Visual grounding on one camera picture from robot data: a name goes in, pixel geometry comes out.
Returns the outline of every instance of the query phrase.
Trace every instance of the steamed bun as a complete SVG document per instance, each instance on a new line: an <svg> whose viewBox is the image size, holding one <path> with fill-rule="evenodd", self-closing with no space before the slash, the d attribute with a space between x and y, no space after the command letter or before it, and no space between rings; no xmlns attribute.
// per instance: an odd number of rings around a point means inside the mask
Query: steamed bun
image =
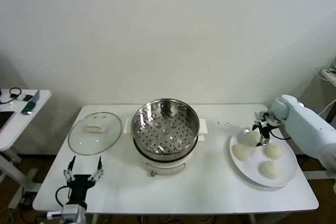
<svg viewBox="0 0 336 224"><path fill-rule="evenodd" d="M250 131L246 133L247 143L251 147L256 147L260 142L260 134L256 131Z"/></svg>
<svg viewBox="0 0 336 224"><path fill-rule="evenodd" d="M272 161L262 162L260 171L265 177L270 179L276 179L280 175L279 166Z"/></svg>
<svg viewBox="0 0 336 224"><path fill-rule="evenodd" d="M250 151L247 146L243 144L235 144L232 147L233 154L237 159L245 161L250 157Z"/></svg>
<svg viewBox="0 0 336 224"><path fill-rule="evenodd" d="M264 148L265 154L273 159L278 159L282 157L282 149L279 145L270 143Z"/></svg>

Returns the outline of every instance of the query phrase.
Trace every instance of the wooden floor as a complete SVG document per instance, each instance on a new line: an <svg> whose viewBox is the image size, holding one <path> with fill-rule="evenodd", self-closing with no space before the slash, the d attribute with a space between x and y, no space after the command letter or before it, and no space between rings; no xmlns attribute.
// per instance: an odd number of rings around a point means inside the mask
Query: wooden floor
<svg viewBox="0 0 336 224"><path fill-rule="evenodd" d="M301 164L304 159L299 159L298 162ZM37 167L39 169L37 176L35 177L35 182L42 182L44 177L46 176L51 164L53 163L52 158L23 158L22 163L19 165L20 169L23 173L27 173L31 168ZM322 169L320 163L315 159L308 159L302 166L303 170L319 170ZM310 212L295 212L287 216L282 221L278 222L279 224L336 224L336 195L333 192L334 181L332 180L312 180L309 182L313 191L316 194L316 197L320 203L320 207L315 211ZM12 196L16 192L18 185L12 181L10 178L6 177L4 181L0 184L0 209L8 206ZM14 223L15 224L24 224L22 221L20 214L17 209L13 210L14 213ZM34 221L37 215L41 214L41 212L37 212L34 210L24 211L22 212L23 218L26 221L32 222ZM7 210L4 210L0 213L0 223L3 224L6 222L9 213ZM265 215L257 215L256 219L260 220ZM159 224L157 216L146 216L144 217L144 224ZM161 216L160 220L164 221L167 217ZM204 221L208 218L208 216L199 216L200 221ZM98 224L103 223L104 220L109 219L109 216L99 216ZM191 216L177 216L172 219L179 219L186 223L197 223ZM44 220L43 223L58 223L58 220ZM110 223L128 223L128 224L136 224L138 223L136 216L112 216ZM216 224L220 223L229 223L229 224L248 224L249 219L247 215L225 215L225 216L217 216Z"/></svg>

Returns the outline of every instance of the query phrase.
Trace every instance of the white table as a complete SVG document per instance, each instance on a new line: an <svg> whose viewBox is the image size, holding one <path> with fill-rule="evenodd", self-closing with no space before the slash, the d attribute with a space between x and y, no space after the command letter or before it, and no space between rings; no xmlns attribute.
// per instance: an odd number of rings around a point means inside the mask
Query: white table
<svg viewBox="0 0 336 224"><path fill-rule="evenodd" d="M75 123L88 114L112 112L123 126L140 105L87 105ZM307 211L319 203L298 166L295 178L282 188L260 186L240 173L227 151L228 139L238 127L252 127L254 112L265 110L261 104L192 105L206 119L208 134L198 142L186 168L170 176L150 177L139 162L140 154L132 139L121 134L108 150L92 156L76 156L74 174L91 174L102 158L104 175L88 190L88 213L221 215ZM226 127L226 122L233 125ZM33 208L56 211L55 191L66 184L63 170L74 153L64 141L35 200ZM67 190L59 193L67 202Z"/></svg>
<svg viewBox="0 0 336 224"><path fill-rule="evenodd" d="M2 102L6 102L11 98L8 89L1 89L2 95L0 99ZM22 90L22 94L30 94L34 95L37 90ZM32 121L32 119L36 116L38 111L43 107L43 105L50 98L51 93L49 90L40 90L40 98L36 103L36 106L31 115L21 115L22 109L26 106L27 102L14 100L11 103L0 104L0 111L14 111L13 116L7 122L5 127L0 131L0 151L11 158L12 162L8 162L4 157L0 156L0 169L3 173L0 176L0 183L3 178L8 175L14 181L20 184L20 187L14 198L9 203L9 208L16 208L22 194L22 187L24 191L35 191L40 187L40 184L33 183L32 179L37 173L37 169L31 169L27 175L21 173L13 163L20 163L21 158L17 156L17 154L11 150L11 146L15 143L17 138L21 135L22 131L27 127L27 125Z"/></svg>

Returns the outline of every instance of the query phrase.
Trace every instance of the table leg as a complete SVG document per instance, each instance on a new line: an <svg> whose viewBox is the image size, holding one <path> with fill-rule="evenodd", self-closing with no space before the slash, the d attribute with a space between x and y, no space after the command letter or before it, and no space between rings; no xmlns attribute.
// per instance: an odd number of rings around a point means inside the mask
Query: table leg
<svg viewBox="0 0 336 224"><path fill-rule="evenodd" d="M16 169L15 166L8 162L3 156L0 156L0 170L2 170L3 173L5 173L20 185L27 187L32 186L33 182L27 180L27 177L18 169Z"/></svg>
<svg viewBox="0 0 336 224"><path fill-rule="evenodd" d="M8 177L20 184L19 189L16 191L13 199L9 203L9 208L16 208L22 198L22 193L27 191L38 192L41 183L33 183L33 178L37 173L37 169L33 168L25 176L22 172L15 168L13 164L8 162L3 156L0 156L0 170L3 171Z"/></svg>
<svg viewBox="0 0 336 224"><path fill-rule="evenodd" d="M99 216L99 214L94 214L93 215L93 217L92 217L92 223L91 224L96 224L97 223L98 216Z"/></svg>
<svg viewBox="0 0 336 224"><path fill-rule="evenodd" d="M250 218L251 224L256 224L256 218L254 218L254 215L253 214L249 214L248 216Z"/></svg>
<svg viewBox="0 0 336 224"><path fill-rule="evenodd" d="M336 102L331 107L331 110L329 111L327 118L325 119L327 123L331 123L334 117L336 116Z"/></svg>
<svg viewBox="0 0 336 224"><path fill-rule="evenodd" d="M9 157L15 164L21 163L22 159L11 149L7 149L3 152L7 157Z"/></svg>

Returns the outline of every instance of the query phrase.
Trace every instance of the black cable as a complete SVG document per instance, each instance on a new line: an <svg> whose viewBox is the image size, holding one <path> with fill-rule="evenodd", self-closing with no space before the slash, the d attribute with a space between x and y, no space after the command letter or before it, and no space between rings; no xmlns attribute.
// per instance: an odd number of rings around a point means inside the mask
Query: black cable
<svg viewBox="0 0 336 224"><path fill-rule="evenodd" d="M304 161L299 165L300 168L302 168L302 166L305 164L305 162L306 162L308 159L309 159L308 157L306 157L306 158L304 159Z"/></svg>
<svg viewBox="0 0 336 224"><path fill-rule="evenodd" d="M278 136L275 136L275 135L273 134L272 131L269 131L269 133L271 133L271 135L272 135L273 137L275 137L275 138L277 138L277 139L280 139L280 140L289 140L289 139L291 139L291 137L280 138L280 137L278 137Z"/></svg>
<svg viewBox="0 0 336 224"><path fill-rule="evenodd" d="M12 93L13 89L17 89L17 90L19 91L19 94ZM20 88L13 87L13 88L11 88L11 89L9 90L9 93L10 93L10 94L14 94L14 95L16 95L16 96L15 96L14 98L10 99L10 100L7 101L7 102L0 102L0 104L6 104L6 103L10 103L10 102L14 101L19 95L22 94L22 90L21 90Z"/></svg>
<svg viewBox="0 0 336 224"><path fill-rule="evenodd" d="M157 217L158 219L158 222L160 223L160 224L168 224L168 223L179 223L179 224L183 224L183 221L181 221L181 220L169 220L169 221L164 221L164 222L161 222L160 221L160 216L158 216Z"/></svg>
<svg viewBox="0 0 336 224"><path fill-rule="evenodd" d="M137 215L137 220L138 220L138 222L139 222L139 224L142 224L142 222L141 222L141 217L139 216L139 215Z"/></svg>
<svg viewBox="0 0 336 224"><path fill-rule="evenodd" d="M57 203L61 206L61 207L63 207L63 204L58 200L58 192L61 190L61 189L64 189L64 188L67 188L67 187L69 187L69 186L61 186L60 188L58 188L57 189L57 191L55 192L55 199L56 199L56 201L57 201Z"/></svg>
<svg viewBox="0 0 336 224"><path fill-rule="evenodd" d="M25 224L39 224L39 222L47 218L47 214L38 215L35 217L34 221L28 221L23 218L22 211L20 211L20 217Z"/></svg>

